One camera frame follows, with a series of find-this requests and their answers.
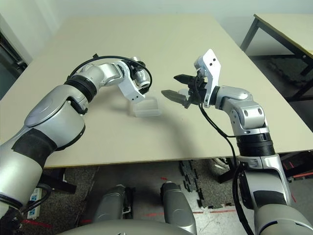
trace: clear plastic container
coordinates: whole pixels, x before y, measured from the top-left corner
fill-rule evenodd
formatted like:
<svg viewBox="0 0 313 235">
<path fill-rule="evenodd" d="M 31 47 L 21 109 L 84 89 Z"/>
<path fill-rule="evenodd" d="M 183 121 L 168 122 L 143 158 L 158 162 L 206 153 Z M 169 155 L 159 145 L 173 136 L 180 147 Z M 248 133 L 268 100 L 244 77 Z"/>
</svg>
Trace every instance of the clear plastic container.
<svg viewBox="0 0 313 235">
<path fill-rule="evenodd" d="M 160 116 L 159 101 L 155 97 L 146 97 L 142 102 L 133 104 L 134 115 L 138 118 Z"/>
</svg>

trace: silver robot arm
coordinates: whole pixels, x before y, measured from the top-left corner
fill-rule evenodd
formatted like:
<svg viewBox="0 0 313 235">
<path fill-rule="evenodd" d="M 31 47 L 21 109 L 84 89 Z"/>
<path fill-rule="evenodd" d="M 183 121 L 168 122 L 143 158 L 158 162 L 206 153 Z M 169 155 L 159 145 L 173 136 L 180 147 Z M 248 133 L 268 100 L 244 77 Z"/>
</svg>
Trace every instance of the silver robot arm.
<svg viewBox="0 0 313 235">
<path fill-rule="evenodd" d="M 185 108 L 190 104 L 206 108 L 214 105 L 228 114 L 240 151 L 233 183 L 237 186 L 239 177 L 243 204 L 255 211 L 255 234 L 313 234 L 312 225 L 290 206 L 288 182 L 279 155 L 274 151 L 262 107 L 244 89 L 218 86 L 221 64 L 213 50 L 199 57 L 194 65 L 196 77 L 183 74 L 174 77 L 188 85 L 188 96 L 171 90 L 162 93 Z"/>
<path fill-rule="evenodd" d="M 136 57 L 86 64 L 30 111 L 21 130 L 0 146 L 0 219 L 9 207 L 19 210 L 27 204 L 47 157 L 82 136 L 83 115 L 101 87 L 117 85 L 131 102 L 145 98 L 151 80 L 144 69 Z"/>
</svg>

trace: black cable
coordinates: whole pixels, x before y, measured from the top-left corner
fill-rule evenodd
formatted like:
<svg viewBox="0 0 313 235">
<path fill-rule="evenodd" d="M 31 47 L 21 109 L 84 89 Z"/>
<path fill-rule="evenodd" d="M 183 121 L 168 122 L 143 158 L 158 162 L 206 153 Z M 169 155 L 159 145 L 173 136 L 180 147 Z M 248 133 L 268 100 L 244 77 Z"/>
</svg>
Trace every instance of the black cable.
<svg viewBox="0 0 313 235">
<path fill-rule="evenodd" d="M 234 177 L 233 177 L 233 182 L 232 182 L 233 199 L 234 199 L 234 204 L 235 204 L 235 207 L 236 207 L 236 211 L 237 211 L 237 215 L 238 215 L 239 221 L 243 225 L 243 228 L 245 229 L 246 233 L 248 235 L 253 235 L 253 231 L 252 231 L 251 227 L 248 224 L 248 221 L 246 219 L 244 210 L 243 210 L 243 208 L 242 208 L 242 206 L 240 204 L 240 201 L 239 201 L 238 176 L 239 176 L 239 174 L 240 174 L 240 172 L 242 170 L 243 170 L 243 165 L 242 165 L 242 163 L 240 163 L 239 166 L 235 170 Z"/>
<path fill-rule="evenodd" d="M 211 126 L 213 126 L 213 128 L 221 135 L 223 136 L 223 138 L 227 141 L 227 143 L 229 144 L 230 148 L 231 148 L 231 152 L 233 155 L 233 162 L 235 167 L 237 167 L 237 161 L 236 161 L 236 154 L 235 154 L 235 150 L 234 150 L 234 146 L 232 145 L 232 143 L 229 141 L 228 138 L 232 138 L 233 136 L 229 136 L 227 135 L 225 132 L 223 132 L 215 123 L 214 121 L 208 116 L 208 114 L 205 112 L 204 108 L 203 108 L 203 103 L 201 102 L 201 96 L 199 94 L 199 90 L 197 87 L 197 80 L 198 80 L 198 76 L 196 76 L 195 81 L 194 81 L 194 87 L 196 90 L 196 96 L 197 96 L 197 102 L 198 102 L 198 107 L 202 113 L 202 115 L 205 117 L 205 119 L 211 124 Z"/>
<path fill-rule="evenodd" d="M 236 207 L 236 211 L 237 211 L 237 215 L 239 218 L 239 221 L 241 222 L 241 224 L 243 225 L 243 228 L 245 229 L 245 232 L 248 235 L 253 235 L 253 231 L 251 229 L 251 227 L 248 224 L 248 221 L 246 219 L 244 210 L 240 204 L 239 201 L 239 195 L 238 195 L 238 176 L 240 174 L 240 172 L 242 172 L 243 170 L 243 165 L 239 164 L 239 166 L 237 166 L 237 161 L 236 161 L 236 154 L 235 154 L 235 150 L 234 147 L 232 145 L 232 143 L 229 141 L 228 138 L 231 137 L 235 137 L 235 136 L 228 136 L 227 134 L 225 134 L 215 123 L 214 121 L 208 116 L 208 114 L 205 112 L 204 108 L 203 108 L 203 103 L 201 102 L 201 96 L 199 94 L 199 90 L 197 87 L 197 80 L 198 80 L 198 76 L 195 78 L 195 90 L 196 90 L 196 96 L 197 96 L 197 103 L 198 103 L 198 107 L 201 111 L 201 113 L 203 114 L 203 116 L 205 117 L 205 119 L 213 126 L 213 128 L 215 130 L 217 130 L 217 132 L 224 137 L 224 139 L 228 142 L 228 144 L 230 145 L 231 148 L 231 152 L 233 155 L 233 161 L 234 161 L 234 165 L 236 167 L 235 173 L 234 173 L 234 177 L 233 177 L 233 182 L 232 182 L 232 194 L 233 194 L 233 199 L 234 199 L 234 204 Z"/>
<path fill-rule="evenodd" d="M 49 185 L 46 184 L 37 184 L 36 188 L 42 188 L 44 190 L 46 190 L 46 194 L 44 197 L 42 197 L 41 199 L 39 199 L 38 201 L 35 201 L 33 203 L 31 203 L 30 205 L 28 205 L 26 208 L 21 210 L 21 213 L 26 213 L 32 209 L 34 209 L 35 207 L 39 206 L 42 202 L 44 202 L 45 200 L 48 199 L 48 197 L 50 196 L 52 189 Z"/>
<path fill-rule="evenodd" d="M 120 59 L 120 60 L 128 60 L 128 61 L 131 61 L 135 64 L 137 64 L 138 66 L 142 67 L 149 75 L 150 77 L 150 84 L 149 86 L 146 88 L 147 90 L 149 90 L 149 88 L 151 87 L 152 85 L 152 75 L 150 73 L 150 71 L 145 67 L 143 66 L 141 63 L 139 63 L 138 61 L 135 61 L 135 60 L 132 60 L 132 59 L 129 59 L 127 57 L 123 57 L 123 56 L 118 56 L 118 55 L 104 55 L 104 56 L 98 56 L 98 57 L 94 57 L 90 60 L 86 60 L 85 62 L 81 63 L 79 66 L 77 66 L 73 71 L 72 73 L 69 75 L 70 77 L 72 77 L 82 66 L 90 63 L 90 62 L 93 62 L 93 61 L 96 61 L 96 60 L 102 60 L 102 59 Z"/>
</svg>

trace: power strip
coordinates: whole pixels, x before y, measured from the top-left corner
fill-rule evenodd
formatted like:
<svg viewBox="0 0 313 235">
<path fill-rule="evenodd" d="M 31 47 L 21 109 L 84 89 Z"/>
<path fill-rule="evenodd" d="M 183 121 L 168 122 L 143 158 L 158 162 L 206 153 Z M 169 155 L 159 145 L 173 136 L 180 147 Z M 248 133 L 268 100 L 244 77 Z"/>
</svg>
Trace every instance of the power strip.
<svg viewBox="0 0 313 235">
<path fill-rule="evenodd" d="M 43 192 L 43 190 L 41 188 L 35 188 L 35 190 L 31 194 L 29 200 L 30 201 L 37 201 L 37 200 L 41 199 L 42 192 Z M 27 213 L 27 219 L 36 219 L 37 217 L 39 217 L 39 214 L 40 214 L 40 205 L 35 207 L 34 209 L 30 210 Z"/>
</svg>

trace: beige table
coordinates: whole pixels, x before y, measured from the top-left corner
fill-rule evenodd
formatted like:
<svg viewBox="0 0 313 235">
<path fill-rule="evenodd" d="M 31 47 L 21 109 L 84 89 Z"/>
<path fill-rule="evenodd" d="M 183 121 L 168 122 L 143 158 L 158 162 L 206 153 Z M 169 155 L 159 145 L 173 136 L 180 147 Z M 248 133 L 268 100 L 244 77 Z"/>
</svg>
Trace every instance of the beige table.
<svg viewBox="0 0 313 235">
<path fill-rule="evenodd" d="M 130 114 L 131 104 L 117 87 L 102 88 L 85 115 L 85 134 L 66 150 L 53 153 L 45 166 L 231 156 L 226 141 L 197 106 L 186 110 L 160 93 L 186 88 L 173 76 L 195 74 L 194 61 L 209 48 L 222 65 L 220 85 L 245 88 L 263 106 L 277 152 L 313 149 L 313 133 L 296 112 L 219 24 L 209 15 L 199 14 L 108 16 L 65 22 L 0 102 L 1 141 L 14 135 L 42 97 L 63 84 L 78 64 L 95 53 L 137 55 L 153 75 L 149 95 L 160 100 L 163 114 L 134 117 Z M 232 134 L 226 113 L 214 108 L 207 112 L 226 133 Z"/>
<path fill-rule="evenodd" d="M 246 51 L 258 28 L 261 28 L 307 63 L 307 67 L 299 71 L 301 75 L 306 76 L 313 70 L 313 14 L 254 14 L 254 17 L 240 46 L 243 51 Z M 313 79 L 292 97 L 286 97 L 286 100 L 313 100 L 312 95 L 304 95 L 311 87 Z"/>
</svg>

